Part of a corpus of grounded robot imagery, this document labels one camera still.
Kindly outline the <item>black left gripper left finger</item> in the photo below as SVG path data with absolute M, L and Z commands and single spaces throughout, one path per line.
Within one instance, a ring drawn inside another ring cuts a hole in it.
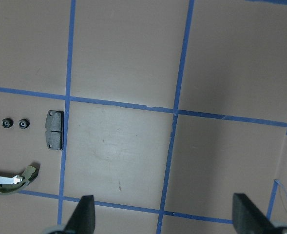
M 95 201 L 93 195 L 82 196 L 64 232 L 66 234 L 93 234 L 96 226 Z

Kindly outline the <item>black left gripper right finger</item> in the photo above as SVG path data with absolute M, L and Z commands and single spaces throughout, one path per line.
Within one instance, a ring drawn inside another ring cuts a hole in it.
M 237 234 L 268 234 L 275 227 L 246 194 L 232 197 L 232 223 Z

